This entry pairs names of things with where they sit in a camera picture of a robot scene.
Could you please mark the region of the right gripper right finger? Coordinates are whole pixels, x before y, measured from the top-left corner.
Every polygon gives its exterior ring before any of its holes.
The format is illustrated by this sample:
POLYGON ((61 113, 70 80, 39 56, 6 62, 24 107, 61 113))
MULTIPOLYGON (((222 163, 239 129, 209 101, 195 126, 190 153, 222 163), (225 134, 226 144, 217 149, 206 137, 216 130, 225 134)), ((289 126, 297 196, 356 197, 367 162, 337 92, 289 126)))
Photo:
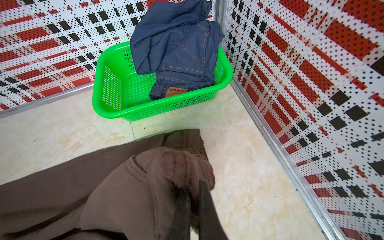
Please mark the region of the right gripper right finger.
POLYGON ((200 240, 228 240, 220 223, 211 190, 205 181, 200 181, 199 215, 200 240))

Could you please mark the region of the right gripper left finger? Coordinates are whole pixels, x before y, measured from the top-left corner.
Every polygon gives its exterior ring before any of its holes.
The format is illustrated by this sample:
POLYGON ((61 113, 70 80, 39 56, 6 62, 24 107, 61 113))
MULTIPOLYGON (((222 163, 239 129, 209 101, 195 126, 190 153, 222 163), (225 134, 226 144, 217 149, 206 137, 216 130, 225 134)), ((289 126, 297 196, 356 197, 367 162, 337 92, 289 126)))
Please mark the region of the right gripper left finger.
POLYGON ((165 240, 190 240, 191 222, 191 196, 187 190, 180 189, 175 214, 165 240))

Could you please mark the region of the brown trousers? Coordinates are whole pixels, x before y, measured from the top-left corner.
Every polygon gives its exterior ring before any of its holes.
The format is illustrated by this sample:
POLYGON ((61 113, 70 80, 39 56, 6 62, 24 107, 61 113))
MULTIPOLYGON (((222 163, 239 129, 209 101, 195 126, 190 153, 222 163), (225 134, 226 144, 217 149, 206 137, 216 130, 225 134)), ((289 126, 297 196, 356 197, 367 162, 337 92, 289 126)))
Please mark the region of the brown trousers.
POLYGON ((162 240, 182 189, 199 226, 202 181, 215 187, 198 129, 100 149, 1 185, 1 239, 162 240))

